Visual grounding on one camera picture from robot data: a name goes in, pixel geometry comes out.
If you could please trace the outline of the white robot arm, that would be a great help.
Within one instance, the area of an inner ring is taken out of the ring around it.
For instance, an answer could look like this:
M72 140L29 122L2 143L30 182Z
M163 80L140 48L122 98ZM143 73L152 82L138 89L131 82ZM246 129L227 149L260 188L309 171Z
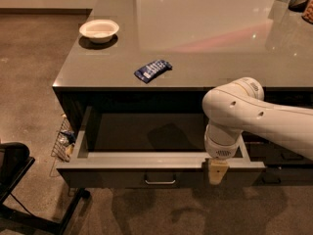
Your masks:
M204 147L212 185L222 181L245 131L313 159L313 110L266 103L261 84L251 77L209 90L201 106L208 117Z

